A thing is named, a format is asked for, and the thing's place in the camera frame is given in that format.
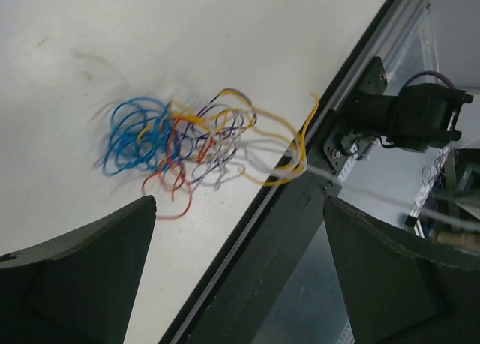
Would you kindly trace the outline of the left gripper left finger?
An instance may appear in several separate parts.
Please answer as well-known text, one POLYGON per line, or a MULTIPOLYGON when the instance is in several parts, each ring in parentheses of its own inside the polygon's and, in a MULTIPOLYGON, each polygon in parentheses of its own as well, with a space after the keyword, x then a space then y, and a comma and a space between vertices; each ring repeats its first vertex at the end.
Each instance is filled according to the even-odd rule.
POLYGON ((123 343, 156 221, 153 196, 1 256, 2 343, 123 343))

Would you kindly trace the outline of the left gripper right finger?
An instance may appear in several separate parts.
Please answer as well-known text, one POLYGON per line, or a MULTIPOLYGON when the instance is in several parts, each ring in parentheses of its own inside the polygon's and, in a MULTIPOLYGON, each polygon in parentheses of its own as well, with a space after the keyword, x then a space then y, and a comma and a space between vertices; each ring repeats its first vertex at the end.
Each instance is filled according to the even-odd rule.
POLYGON ((338 197, 324 221, 356 343, 478 343, 479 257, 338 197))

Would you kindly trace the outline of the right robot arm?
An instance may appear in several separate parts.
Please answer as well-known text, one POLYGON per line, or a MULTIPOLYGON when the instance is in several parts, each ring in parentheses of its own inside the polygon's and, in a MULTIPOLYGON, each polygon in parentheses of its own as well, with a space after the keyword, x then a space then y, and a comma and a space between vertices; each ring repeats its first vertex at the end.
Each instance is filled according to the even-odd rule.
POLYGON ((414 75, 396 95, 387 95, 387 86, 382 59, 376 56, 337 112, 324 144, 333 170, 365 153, 375 139, 384 148, 424 153, 461 138, 455 125, 462 106, 473 102, 471 94, 434 71, 414 75))

